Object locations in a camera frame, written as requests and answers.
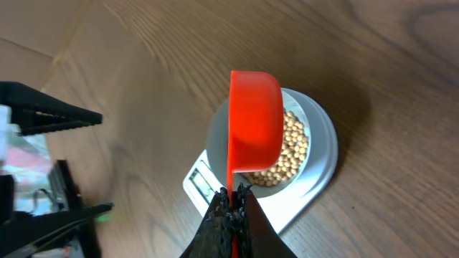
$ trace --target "white kitchen scale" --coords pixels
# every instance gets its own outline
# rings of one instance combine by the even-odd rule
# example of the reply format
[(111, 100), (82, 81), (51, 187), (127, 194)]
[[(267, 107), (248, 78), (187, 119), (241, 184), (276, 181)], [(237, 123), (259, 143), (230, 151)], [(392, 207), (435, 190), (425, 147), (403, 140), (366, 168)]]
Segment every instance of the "white kitchen scale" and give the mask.
[[(311, 98), (294, 90), (282, 89), (284, 108), (292, 110), (305, 125), (309, 138), (308, 155), (298, 174), (274, 187), (253, 186), (266, 217), (279, 234), (329, 182), (338, 160), (338, 141), (330, 117)], [(209, 128), (206, 149), (186, 175), (183, 187), (204, 216), (215, 191), (226, 187), (228, 106), (225, 101)], [(249, 183), (235, 174), (235, 187)]]

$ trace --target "gray bowl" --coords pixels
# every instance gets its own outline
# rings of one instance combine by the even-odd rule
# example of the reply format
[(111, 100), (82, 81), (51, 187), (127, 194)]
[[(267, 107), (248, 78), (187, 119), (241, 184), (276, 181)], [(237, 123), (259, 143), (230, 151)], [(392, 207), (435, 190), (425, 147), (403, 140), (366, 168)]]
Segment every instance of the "gray bowl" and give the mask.
[[(297, 178), (299, 178), (304, 171), (306, 163), (308, 162), (309, 153), (311, 151), (311, 132), (309, 130), (309, 122), (303, 111), (303, 108), (296, 102), (296, 100), (287, 92), (282, 91), (283, 105), (287, 111), (292, 111), (301, 121), (304, 126), (304, 133), (309, 139), (309, 147), (306, 153), (306, 159), (302, 162), (298, 169), (298, 173), (290, 178), (289, 181), (281, 182), (277, 186), (264, 187), (253, 186), (251, 189), (254, 195), (260, 199), (272, 196), (287, 188)], [(217, 180), (223, 185), (227, 185), (227, 157), (228, 157), (228, 99), (226, 99), (215, 113), (214, 119), (209, 126), (206, 141), (207, 158), (209, 165)], [(236, 173), (234, 177), (234, 185), (237, 187), (240, 183), (245, 185), (249, 182), (244, 176)]]

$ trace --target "wooden table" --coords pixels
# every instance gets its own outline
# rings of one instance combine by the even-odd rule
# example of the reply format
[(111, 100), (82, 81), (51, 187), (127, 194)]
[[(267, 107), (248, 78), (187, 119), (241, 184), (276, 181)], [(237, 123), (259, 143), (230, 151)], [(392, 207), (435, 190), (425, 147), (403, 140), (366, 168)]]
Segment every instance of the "wooden table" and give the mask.
[(177, 257), (201, 221), (181, 182), (230, 70), (266, 71), (330, 115), (339, 165), (282, 239), (299, 257), (459, 254), (459, 2), (86, 1), (44, 90), (105, 116), (49, 135), (104, 257)]

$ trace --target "tabletop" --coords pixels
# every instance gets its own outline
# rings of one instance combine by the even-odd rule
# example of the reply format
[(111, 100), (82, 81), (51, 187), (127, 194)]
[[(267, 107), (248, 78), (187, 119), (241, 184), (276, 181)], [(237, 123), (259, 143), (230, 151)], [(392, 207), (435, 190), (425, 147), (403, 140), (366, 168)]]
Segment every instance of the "tabletop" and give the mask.
[(48, 136), (104, 257), (177, 257), (202, 220), (181, 182), (228, 96), (264, 71), (331, 117), (339, 163), (281, 234), (299, 257), (459, 254), (459, 1), (86, 1), (44, 91), (104, 115)]

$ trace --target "green tip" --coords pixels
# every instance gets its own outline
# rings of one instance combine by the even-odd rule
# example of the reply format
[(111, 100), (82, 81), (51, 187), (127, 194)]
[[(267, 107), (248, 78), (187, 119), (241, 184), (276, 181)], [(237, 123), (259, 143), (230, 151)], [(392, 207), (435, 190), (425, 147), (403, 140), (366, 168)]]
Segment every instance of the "green tip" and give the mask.
[(103, 215), (100, 215), (99, 217), (95, 218), (96, 222), (106, 222), (106, 221), (109, 221), (110, 220), (110, 217), (108, 216), (108, 214), (103, 214)]

